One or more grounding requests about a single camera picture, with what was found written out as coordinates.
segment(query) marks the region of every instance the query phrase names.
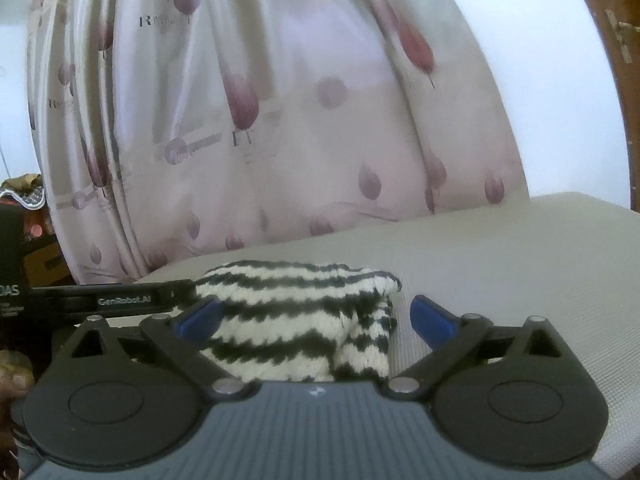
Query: finger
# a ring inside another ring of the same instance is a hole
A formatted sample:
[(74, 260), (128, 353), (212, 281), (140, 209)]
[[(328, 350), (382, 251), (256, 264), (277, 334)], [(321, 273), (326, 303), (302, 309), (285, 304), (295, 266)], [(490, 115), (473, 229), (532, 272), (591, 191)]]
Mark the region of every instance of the finger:
[(11, 350), (0, 350), (0, 365), (11, 365), (33, 370), (31, 361), (26, 355)]
[(0, 452), (13, 449), (15, 447), (13, 435), (6, 430), (0, 431)]
[(33, 386), (31, 371), (0, 364), (0, 402), (25, 395)]

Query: human hand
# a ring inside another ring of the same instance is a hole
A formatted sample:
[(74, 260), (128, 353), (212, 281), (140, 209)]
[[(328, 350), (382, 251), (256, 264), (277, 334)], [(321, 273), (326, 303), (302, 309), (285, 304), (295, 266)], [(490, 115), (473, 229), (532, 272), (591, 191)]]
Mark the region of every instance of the human hand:
[(18, 352), (0, 351), (0, 454), (13, 449), (9, 406), (33, 386), (29, 359)]

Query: blue gripper fingertip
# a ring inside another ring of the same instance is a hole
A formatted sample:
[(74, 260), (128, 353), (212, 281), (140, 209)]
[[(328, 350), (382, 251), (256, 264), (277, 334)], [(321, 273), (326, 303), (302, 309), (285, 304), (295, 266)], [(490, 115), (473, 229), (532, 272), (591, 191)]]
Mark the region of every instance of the blue gripper fingertip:
[(460, 328), (459, 317), (422, 295), (411, 302), (409, 319), (414, 332), (432, 350), (453, 339)]
[(174, 324), (174, 334), (197, 348), (204, 348), (220, 327), (223, 316), (224, 309), (220, 303), (203, 302), (203, 305), (188, 318)]

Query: black and white stripes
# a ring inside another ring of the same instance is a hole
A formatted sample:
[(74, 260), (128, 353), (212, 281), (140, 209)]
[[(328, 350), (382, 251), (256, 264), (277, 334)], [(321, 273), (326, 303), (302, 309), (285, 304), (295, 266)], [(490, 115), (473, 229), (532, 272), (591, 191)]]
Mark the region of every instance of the black and white stripes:
[(333, 381), (388, 376), (396, 326), (392, 274), (289, 262), (241, 261), (196, 281), (225, 317), (203, 351), (244, 381)]

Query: wall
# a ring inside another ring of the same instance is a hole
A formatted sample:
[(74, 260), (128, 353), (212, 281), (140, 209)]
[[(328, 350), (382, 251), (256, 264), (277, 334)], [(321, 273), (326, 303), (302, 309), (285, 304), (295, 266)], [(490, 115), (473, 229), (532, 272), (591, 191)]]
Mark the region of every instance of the wall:
[(26, 98), (26, 22), (31, 0), (0, 0), (0, 181), (39, 173)]
[(631, 207), (640, 212), (640, 30), (615, 27), (640, 23), (640, 0), (585, 0), (602, 34), (625, 118), (631, 166)]
[(494, 72), (532, 196), (630, 206), (622, 112), (584, 0), (456, 0)]

